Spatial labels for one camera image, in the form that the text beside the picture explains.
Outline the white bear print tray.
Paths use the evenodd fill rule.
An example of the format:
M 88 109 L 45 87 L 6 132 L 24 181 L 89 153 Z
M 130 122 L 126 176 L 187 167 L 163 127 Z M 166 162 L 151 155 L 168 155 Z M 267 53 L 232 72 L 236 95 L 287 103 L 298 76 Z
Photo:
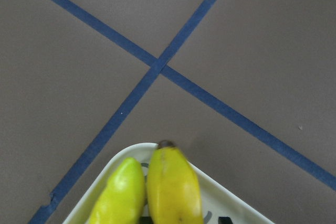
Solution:
M 141 163 L 143 173 L 146 175 L 150 158 L 155 148 L 155 143 L 139 143 L 118 152 L 110 159 L 63 223 L 88 223 L 91 210 L 103 191 L 108 177 L 117 169 L 121 162 L 127 157 L 135 158 Z M 198 176 L 200 184 L 202 212 L 205 223 L 272 223 L 271 220 L 200 169 L 194 165 L 192 167 Z

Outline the yellow banana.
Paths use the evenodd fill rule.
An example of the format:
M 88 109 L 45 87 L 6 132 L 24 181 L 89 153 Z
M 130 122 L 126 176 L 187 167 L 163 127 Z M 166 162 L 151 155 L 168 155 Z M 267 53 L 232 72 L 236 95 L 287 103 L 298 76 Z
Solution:
M 146 179 L 154 223 L 203 223 L 199 182 L 180 149 L 162 140 L 153 152 Z
M 141 164 L 127 157 L 111 174 L 90 213 L 89 223 L 138 223 L 146 189 Z

